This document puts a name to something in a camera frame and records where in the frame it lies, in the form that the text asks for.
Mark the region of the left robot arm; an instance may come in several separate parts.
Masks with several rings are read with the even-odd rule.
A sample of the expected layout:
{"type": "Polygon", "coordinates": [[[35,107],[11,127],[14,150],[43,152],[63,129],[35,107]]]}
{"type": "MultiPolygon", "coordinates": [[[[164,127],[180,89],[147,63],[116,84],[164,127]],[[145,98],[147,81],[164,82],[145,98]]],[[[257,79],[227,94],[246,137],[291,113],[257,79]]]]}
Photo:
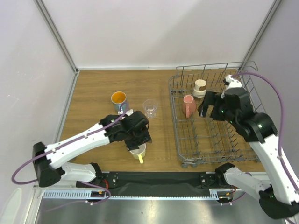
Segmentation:
{"type": "Polygon", "coordinates": [[[33,162],[40,187],[49,187],[60,180],[76,181],[76,186],[87,183],[93,187],[102,184],[103,174],[97,163],[87,165],[71,163],[70,160],[96,147],[124,141],[128,150],[151,142],[149,120],[141,111],[130,110],[124,116],[108,115],[89,129],[61,142],[33,146],[33,162]]]}

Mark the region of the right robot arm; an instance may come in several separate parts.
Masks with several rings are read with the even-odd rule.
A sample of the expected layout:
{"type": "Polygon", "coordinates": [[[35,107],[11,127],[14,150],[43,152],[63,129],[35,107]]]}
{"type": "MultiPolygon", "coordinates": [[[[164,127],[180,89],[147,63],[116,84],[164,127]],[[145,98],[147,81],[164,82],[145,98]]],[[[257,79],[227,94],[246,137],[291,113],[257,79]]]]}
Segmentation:
{"type": "Polygon", "coordinates": [[[284,152],[278,149],[278,131],[269,115],[255,112],[249,93],[242,87],[231,88],[223,94],[207,91],[198,107],[201,117],[205,117],[209,106],[213,106],[210,118],[227,121],[236,132],[249,143],[262,163],[270,183],[264,183],[242,172],[235,165],[226,163],[218,167],[216,184],[240,188],[255,198],[262,210],[272,219],[285,219],[298,214],[299,196],[285,173],[290,164],[281,164],[284,152]]]}

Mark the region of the pink floral mug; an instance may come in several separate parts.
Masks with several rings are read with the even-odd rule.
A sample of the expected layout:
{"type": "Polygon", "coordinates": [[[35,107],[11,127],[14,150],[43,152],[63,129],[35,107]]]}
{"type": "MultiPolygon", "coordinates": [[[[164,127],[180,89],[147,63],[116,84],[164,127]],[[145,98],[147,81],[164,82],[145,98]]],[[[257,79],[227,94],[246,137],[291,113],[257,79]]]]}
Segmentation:
{"type": "Polygon", "coordinates": [[[196,102],[192,95],[185,95],[183,97],[182,111],[183,114],[189,119],[196,111],[196,102]]]}

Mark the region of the steel tumbler brown band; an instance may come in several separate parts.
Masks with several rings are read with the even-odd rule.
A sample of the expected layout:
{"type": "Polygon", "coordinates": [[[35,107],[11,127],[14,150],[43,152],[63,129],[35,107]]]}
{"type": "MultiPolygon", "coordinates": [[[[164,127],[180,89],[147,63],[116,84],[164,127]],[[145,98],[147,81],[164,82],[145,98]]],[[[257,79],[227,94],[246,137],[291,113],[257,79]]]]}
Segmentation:
{"type": "Polygon", "coordinates": [[[194,83],[193,96],[197,98],[203,98],[206,94],[207,82],[203,79],[198,79],[194,83]]]}

